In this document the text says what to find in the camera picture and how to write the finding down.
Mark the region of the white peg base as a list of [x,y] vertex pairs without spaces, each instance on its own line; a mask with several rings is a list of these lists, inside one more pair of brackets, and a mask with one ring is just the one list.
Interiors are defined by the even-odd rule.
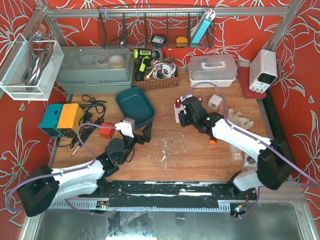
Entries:
[[182,105],[180,105],[180,107],[176,107],[176,105],[174,104],[174,105],[173,105],[173,109],[174,109],[175,122],[176,122],[177,124],[179,124],[179,123],[180,123],[179,113],[180,113],[180,111],[182,111],[184,108],[183,108]]

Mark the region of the red spring three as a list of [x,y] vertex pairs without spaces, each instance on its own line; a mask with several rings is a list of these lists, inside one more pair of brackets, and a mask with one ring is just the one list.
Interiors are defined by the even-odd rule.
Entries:
[[176,99],[176,101],[175,101],[175,108],[179,109],[180,107],[181,107],[181,101],[180,101],[180,99],[178,98],[178,99]]

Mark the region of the orange black screwdriver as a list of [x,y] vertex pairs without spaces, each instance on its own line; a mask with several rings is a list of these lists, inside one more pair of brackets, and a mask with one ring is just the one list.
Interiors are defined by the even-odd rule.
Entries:
[[210,136],[209,144],[212,145],[212,146],[214,146],[214,145],[216,145],[216,143],[217,143],[217,138],[214,137],[213,135]]

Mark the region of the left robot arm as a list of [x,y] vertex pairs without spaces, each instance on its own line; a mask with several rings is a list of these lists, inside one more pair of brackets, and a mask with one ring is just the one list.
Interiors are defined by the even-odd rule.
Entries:
[[17,193],[28,217],[46,211],[52,203],[97,191],[99,183],[129,162],[135,145],[148,143],[152,135],[152,123],[142,129],[142,134],[133,133],[128,121],[116,124],[121,138],[113,138],[102,154],[92,161],[65,168],[38,167],[21,186]]

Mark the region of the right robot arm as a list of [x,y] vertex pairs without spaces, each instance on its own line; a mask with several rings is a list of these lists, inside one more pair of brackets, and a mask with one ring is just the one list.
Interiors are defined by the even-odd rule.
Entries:
[[281,137],[269,139],[244,130],[217,112],[208,113],[201,101],[191,94],[180,98],[183,110],[178,117],[182,127],[194,126],[212,142],[223,140],[248,154],[256,161],[252,170],[236,173],[231,181],[240,191],[267,187],[277,190],[293,172],[295,160],[288,143]]

